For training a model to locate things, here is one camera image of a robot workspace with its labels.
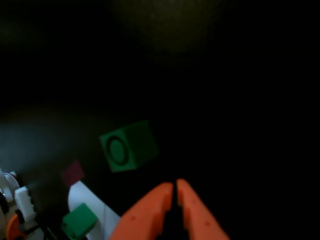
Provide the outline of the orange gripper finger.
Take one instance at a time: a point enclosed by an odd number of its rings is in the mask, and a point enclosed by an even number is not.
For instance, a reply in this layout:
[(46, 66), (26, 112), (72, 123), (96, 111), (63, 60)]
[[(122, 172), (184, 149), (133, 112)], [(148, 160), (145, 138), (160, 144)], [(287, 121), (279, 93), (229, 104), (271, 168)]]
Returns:
[(176, 181), (177, 203), (182, 208), (183, 226), (190, 240), (228, 240), (214, 215), (205, 206), (191, 185), (184, 179)]
[(111, 240), (155, 240), (163, 232), (166, 213), (173, 199), (172, 183), (164, 182), (150, 190), (119, 220)]

